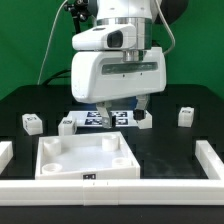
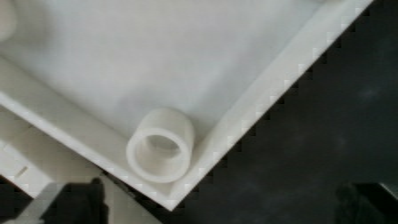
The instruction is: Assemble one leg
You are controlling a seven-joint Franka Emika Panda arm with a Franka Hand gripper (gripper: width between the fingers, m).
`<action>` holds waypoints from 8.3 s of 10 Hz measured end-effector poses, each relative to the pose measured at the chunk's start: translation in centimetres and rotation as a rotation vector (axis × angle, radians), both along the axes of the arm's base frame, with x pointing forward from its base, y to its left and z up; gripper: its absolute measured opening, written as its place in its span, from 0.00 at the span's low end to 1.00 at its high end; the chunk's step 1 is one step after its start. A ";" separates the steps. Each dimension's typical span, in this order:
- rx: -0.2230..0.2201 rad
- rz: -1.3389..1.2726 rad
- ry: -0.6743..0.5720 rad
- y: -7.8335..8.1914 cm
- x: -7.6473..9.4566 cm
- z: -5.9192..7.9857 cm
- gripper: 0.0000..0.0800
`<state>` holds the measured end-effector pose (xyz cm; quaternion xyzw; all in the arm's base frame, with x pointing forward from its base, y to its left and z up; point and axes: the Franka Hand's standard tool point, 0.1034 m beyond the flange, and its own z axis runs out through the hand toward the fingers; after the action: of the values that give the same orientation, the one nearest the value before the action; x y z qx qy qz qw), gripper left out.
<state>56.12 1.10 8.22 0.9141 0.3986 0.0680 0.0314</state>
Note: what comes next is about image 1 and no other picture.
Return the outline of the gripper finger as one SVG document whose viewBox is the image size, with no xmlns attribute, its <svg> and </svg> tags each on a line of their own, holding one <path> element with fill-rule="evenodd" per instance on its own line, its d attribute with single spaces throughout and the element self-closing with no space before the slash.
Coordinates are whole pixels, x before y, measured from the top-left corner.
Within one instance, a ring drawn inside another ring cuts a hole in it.
<svg viewBox="0 0 224 224">
<path fill-rule="evenodd" d="M 143 120 L 146 117 L 146 109 L 149 102 L 149 96 L 148 95 L 138 95 L 136 97 L 137 103 L 136 107 L 133 110 L 133 118 L 136 121 Z"/>
<path fill-rule="evenodd" d="M 112 127 L 112 114 L 111 114 L 111 102 L 104 101 L 96 104 L 96 108 L 102 118 L 102 126 L 104 128 Z"/>
</svg>

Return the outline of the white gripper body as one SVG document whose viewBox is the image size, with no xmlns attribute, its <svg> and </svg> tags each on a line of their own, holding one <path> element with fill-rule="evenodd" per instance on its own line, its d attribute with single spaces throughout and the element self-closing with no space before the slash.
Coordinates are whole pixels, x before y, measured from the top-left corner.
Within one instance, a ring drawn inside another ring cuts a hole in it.
<svg viewBox="0 0 224 224">
<path fill-rule="evenodd" d="M 145 51 L 140 62 L 124 62 L 122 51 L 78 52 L 71 68 L 72 94 L 82 103 L 161 92 L 166 86 L 160 47 Z"/>
</svg>

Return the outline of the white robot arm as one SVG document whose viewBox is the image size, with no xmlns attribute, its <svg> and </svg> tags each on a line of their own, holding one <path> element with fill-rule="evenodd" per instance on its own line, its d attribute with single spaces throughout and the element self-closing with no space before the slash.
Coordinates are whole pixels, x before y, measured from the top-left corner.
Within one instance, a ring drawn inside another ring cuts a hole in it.
<svg viewBox="0 0 224 224">
<path fill-rule="evenodd" d="M 133 118 L 142 123 L 149 95 L 165 89 L 166 52 L 151 45 L 152 24 L 163 16 L 161 2 L 97 0 L 96 25 L 72 38 L 72 94 L 96 105 L 105 128 L 115 125 L 113 100 L 135 97 Z"/>
</svg>

